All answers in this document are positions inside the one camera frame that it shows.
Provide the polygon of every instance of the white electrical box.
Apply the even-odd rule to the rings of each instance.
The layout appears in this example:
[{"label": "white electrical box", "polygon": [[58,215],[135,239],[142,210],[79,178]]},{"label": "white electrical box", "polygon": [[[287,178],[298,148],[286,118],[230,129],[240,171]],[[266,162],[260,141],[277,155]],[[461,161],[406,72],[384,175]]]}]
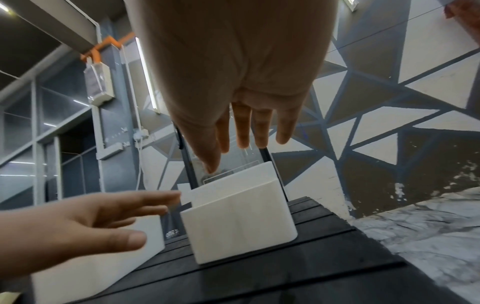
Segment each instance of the white electrical box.
[{"label": "white electrical box", "polygon": [[83,74],[88,101],[92,105],[99,107],[115,97],[110,68],[106,64],[88,64]]}]

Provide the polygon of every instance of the white block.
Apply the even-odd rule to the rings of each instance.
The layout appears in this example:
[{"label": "white block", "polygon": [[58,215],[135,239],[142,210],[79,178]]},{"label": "white block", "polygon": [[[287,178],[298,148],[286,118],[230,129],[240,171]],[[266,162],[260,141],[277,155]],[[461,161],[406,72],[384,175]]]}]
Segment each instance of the white block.
[{"label": "white block", "polygon": [[298,236],[271,162],[194,189],[190,195],[192,208],[180,214],[198,264]]},{"label": "white block", "polygon": [[127,229],[143,231],[146,245],[137,251],[71,259],[32,275],[36,304],[61,304],[95,295],[165,248],[159,216],[138,218]]}]

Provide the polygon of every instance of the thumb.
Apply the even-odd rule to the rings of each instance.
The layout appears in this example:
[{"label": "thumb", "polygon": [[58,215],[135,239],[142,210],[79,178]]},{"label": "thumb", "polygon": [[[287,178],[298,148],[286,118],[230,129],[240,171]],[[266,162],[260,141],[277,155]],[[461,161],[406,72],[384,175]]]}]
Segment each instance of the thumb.
[{"label": "thumb", "polygon": [[128,229],[85,228],[73,246],[74,256],[133,251],[147,243],[147,235]]}]

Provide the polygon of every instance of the black mat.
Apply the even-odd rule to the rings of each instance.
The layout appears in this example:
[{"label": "black mat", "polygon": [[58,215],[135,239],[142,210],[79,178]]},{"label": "black mat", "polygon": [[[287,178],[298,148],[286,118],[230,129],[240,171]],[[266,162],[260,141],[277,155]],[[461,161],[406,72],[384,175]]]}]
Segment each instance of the black mat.
[{"label": "black mat", "polygon": [[290,243],[198,265],[187,238],[82,303],[465,303],[317,202],[289,202]]}]

